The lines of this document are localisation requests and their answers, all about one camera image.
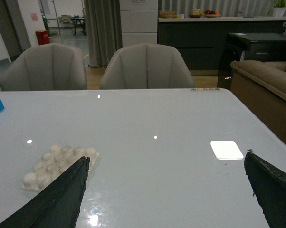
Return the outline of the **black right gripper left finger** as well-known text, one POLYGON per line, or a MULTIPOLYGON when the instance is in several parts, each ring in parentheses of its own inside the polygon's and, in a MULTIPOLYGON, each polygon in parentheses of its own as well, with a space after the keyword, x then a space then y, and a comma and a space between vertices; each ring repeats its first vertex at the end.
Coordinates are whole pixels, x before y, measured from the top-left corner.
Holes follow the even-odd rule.
POLYGON ((90 159, 79 158, 0 228, 74 228, 86 190, 90 159))

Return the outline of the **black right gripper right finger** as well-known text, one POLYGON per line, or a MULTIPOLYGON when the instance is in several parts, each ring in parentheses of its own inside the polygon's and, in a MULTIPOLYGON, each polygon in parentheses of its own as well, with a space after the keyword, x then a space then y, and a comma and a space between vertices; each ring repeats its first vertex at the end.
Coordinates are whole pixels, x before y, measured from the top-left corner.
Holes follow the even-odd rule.
POLYGON ((286 173, 248 151, 244 168, 271 228, 286 228, 286 173))

